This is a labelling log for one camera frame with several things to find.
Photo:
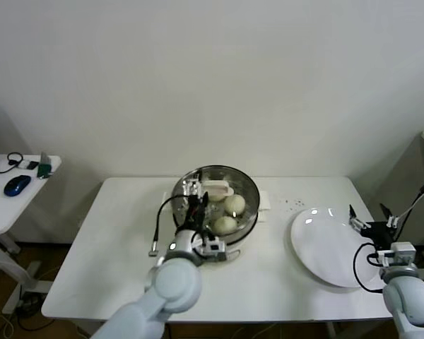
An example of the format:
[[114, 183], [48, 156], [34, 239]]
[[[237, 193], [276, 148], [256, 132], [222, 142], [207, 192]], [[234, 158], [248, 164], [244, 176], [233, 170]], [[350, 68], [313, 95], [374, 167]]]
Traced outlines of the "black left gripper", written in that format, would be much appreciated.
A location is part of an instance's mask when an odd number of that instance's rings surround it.
[[200, 231], [203, 228], [208, 206], [208, 192], [203, 193], [202, 176], [202, 170], [194, 170], [182, 178], [183, 194], [189, 196], [183, 230]]

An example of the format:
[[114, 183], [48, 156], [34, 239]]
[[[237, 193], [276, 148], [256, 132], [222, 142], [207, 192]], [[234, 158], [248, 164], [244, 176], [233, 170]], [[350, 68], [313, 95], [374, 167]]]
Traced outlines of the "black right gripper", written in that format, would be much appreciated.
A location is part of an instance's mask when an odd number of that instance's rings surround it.
[[349, 225], [360, 231], [362, 237], [372, 240], [376, 248], [390, 248], [399, 226], [400, 217], [394, 215], [383, 203], [379, 204], [387, 222], [363, 222], [358, 218], [352, 205], [349, 205]]

